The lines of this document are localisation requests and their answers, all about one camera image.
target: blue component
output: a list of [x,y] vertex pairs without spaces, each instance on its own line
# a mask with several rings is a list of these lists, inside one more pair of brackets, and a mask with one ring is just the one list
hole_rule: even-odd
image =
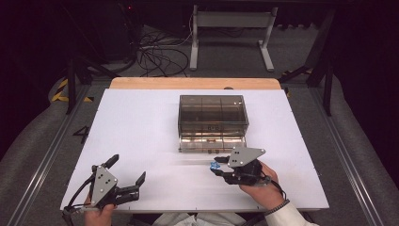
[[217,170],[220,168],[220,165],[217,162],[211,162],[211,170]]

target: transparent storage box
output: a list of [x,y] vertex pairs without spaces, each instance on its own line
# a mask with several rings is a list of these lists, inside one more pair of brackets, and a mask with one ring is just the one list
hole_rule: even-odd
[[246,147],[249,126],[240,95],[182,95],[179,106],[180,152],[230,153]]

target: wooden tabletop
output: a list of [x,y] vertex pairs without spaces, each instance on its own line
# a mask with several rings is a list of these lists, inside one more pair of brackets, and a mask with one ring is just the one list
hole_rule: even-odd
[[110,89],[281,89],[274,78],[118,77]]

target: sleeve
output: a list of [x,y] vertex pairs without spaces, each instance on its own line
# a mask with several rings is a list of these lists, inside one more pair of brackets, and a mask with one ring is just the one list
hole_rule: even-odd
[[306,221],[292,203],[288,203],[275,213],[267,215],[266,221],[269,226],[317,225]]

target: person's hand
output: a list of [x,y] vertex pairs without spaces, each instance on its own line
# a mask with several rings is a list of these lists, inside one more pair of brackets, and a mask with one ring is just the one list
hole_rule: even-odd
[[[89,197],[86,199],[86,203],[90,203]],[[85,226],[111,226],[112,212],[115,208],[114,204],[108,204],[103,210],[86,211]]]
[[[277,174],[266,166],[265,163],[261,162],[262,171],[268,176],[271,176],[271,179],[275,182],[279,182],[279,178]],[[267,210],[271,210],[284,202],[281,193],[279,193],[279,189],[276,188],[273,184],[268,184],[267,186],[242,186],[240,188],[245,191],[248,195],[252,197],[254,201],[258,204],[266,208]]]

